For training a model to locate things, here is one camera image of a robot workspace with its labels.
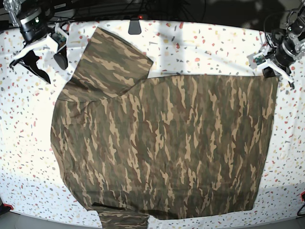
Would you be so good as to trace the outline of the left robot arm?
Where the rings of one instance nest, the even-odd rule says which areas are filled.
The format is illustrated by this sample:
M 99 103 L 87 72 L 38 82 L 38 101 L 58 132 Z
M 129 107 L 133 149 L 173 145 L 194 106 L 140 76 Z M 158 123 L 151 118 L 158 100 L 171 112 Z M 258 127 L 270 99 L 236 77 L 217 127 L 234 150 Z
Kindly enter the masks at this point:
M 250 67 L 262 71 L 265 78 L 281 76 L 293 90 L 290 66 L 305 55 L 305 2 L 288 11 L 285 29 L 264 31 L 264 40 L 258 53 L 247 57 Z

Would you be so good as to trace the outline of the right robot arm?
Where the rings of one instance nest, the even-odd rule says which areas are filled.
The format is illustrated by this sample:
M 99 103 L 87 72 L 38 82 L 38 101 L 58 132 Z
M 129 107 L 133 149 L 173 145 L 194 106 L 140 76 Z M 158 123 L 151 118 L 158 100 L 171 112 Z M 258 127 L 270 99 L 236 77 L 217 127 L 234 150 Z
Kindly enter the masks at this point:
M 20 64 L 34 75 L 50 84 L 48 74 L 37 67 L 39 57 L 34 49 L 48 47 L 54 52 L 54 59 L 61 69 L 68 67 L 68 34 L 60 23 L 49 27 L 48 21 L 54 16 L 54 7 L 46 0 L 4 0 L 3 7 L 9 14 L 14 27 L 18 27 L 23 38 L 24 47 L 14 54 L 10 68 Z

